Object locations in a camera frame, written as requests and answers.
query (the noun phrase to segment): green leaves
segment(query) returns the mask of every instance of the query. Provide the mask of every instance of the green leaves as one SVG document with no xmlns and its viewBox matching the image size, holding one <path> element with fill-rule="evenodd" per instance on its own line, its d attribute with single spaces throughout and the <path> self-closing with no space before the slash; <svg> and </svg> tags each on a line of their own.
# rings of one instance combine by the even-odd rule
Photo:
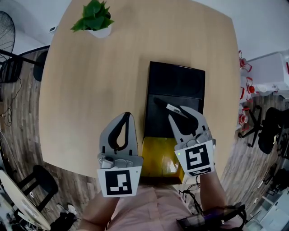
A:
<svg viewBox="0 0 289 231">
<path fill-rule="evenodd" d="M 91 0 L 87 6 L 83 6 L 83 18 L 78 20 L 71 30 L 101 30 L 107 28 L 114 21 L 110 19 L 109 7 L 105 8 L 105 3 L 98 0 Z"/>
</svg>

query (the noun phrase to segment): wooden table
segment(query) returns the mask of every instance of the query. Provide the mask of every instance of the wooden table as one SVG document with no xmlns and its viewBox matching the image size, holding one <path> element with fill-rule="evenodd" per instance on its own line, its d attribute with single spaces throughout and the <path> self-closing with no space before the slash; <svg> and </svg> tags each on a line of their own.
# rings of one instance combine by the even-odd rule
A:
<svg viewBox="0 0 289 231">
<path fill-rule="evenodd" d="M 7 175 L 6 172 L 0 170 L 0 180 L 3 187 L 13 201 L 15 206 L 24 214 L 23 219 L 27 222 L 41 227 L 44 230 L 50 230 L 50 224 L 44 216 L 35 208 L 30 200 L 23 194 L 13 180 Z"/>
<path fill-rule="evenodd" d="M 206 71 L 206 116 L 222 174 L 238 118 L 240 74 L 231 18 L 190 0 L 108 0 L 115 23 L 98 39 L 70 28 L 89 0 L 72 0 L 45 63 L 39 130 L 45 162 L 97 176 L 99 136 L 119 114 L 133 114 L 142 150 L 150 61 Z"/>
</svg>

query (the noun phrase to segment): person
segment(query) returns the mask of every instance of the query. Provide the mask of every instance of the person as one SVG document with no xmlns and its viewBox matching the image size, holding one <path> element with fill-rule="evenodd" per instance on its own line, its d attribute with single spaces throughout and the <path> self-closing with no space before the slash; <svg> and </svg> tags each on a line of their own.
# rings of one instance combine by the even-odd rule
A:
<svg viewBox="0 0 289 231">
<path fill-rule="evenodd" d="M 216 172 L 200 175 L 202 209 L 226 206 L 225 191 Z M 178 231 L 177 221 L 191 212 L 173 187 L 139 186 L 134 197 L 104 198 L 98 193 L 84 210 L 79 231 Z M 240 227 L 242 220 L 234 217 L 223 229 Z"/>
<path fill-rule="evenodd" d="M 51 223 L 51 231 L 68 231 L 76 219 L 76 209 L 73 205 L 67 204 L 67 210 L 61 205 L 57 204 L 60 210 L 60 216 L 53 223 Z"/>
</svg>

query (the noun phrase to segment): wooden floor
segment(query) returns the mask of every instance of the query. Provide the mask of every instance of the wooden floor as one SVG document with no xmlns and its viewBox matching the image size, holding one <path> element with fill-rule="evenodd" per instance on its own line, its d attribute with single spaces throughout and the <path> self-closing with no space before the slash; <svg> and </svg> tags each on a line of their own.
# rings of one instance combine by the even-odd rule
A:
<svg viewBox="0 0 289 231">
<path fill-rule="evenodd" d="M 25 57 L 35 60 L 43 51 L 34 52 L 25 55 Z M 44 217 L 49 222 L 53 222 L 59 216 L 59 213 L 56 212 L 57 203 L 73 204 L 78 212 L 77 217 L 81 217 L 88 201 L 99 191 L 97 179 L 78 175 L 43 162 L 38 131 L 38 104 L 41 83 L 34 79 L 33 65 L 28 63 L 23 63 L 20 77 L 23 86 L 12 104 L 12 124 L 10 127 L 4 127 L 4 134 L 12 149 L 16 163 L 6 144 L 4 144 L 4 151 L 9 158 L 10 165 L 18 171 L 15 178 L 20 181 L 32 172 L 34 165 L 43 165 L 54 176 L 59 186 L 58 194 L 43 210 Z M 19 88 L 20 81 L 2 85 L 1 93 L 5 109 Z M 264 111 L 271 106 L 278 109 L 286 108 L 285 103 L 279 97 L 274 96 L 256 97 L 253 105 L 263 106 Z M 246 204 L 247 210 L 252 210 L 252 203 L 255 198 L 260 198 L 266 191 L 264 186 L 256 189 L 266 171 L 273 163 L 280 162 L 276 149 L 273 150 L 271 155 L 266 155 L 259 150 L 257 142 L 254 148 L 247 147 L 248 141 L 251 140 L 252 136 L 247 139 L 239 139 L 235 135 L 232 153 L 221 180 L 227 193 L 228 203 L 234 204 L 242 201 Z M 36 188 L 34 196 L 35 198 L 31 198 L 31 200 L 38 204 L 45 195 L 41 189 Z M 71 228 L 72 231 L 76 230 L 78 223 L 79 220 Z"/>
</svg>

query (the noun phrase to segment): marker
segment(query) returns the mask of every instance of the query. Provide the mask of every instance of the marker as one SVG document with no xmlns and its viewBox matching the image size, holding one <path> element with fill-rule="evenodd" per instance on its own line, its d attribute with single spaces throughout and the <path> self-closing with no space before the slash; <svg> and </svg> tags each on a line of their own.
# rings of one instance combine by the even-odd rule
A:
<svg viewBox="0 0 289 231">
<path fill-rule="evenodd" d="M 175 107 L 175 106 L 173 106 L 171 104 L 166 103 L 165 101 L 163 101 L 163 100 L 161 100 L 159 98 L 154 98 L 154 103 L 156 105 L 158 105 L 159 107 L 169 109 L 170 111 L 173 111 L 173 112 L 175 112 L 175 113 L 177 113 L 177 114 L 179 114 L 181 116 L 186 117 L 184 114 L 182 114 L 180 109 L 178 109 L 177 107 Z"/>
</svg>

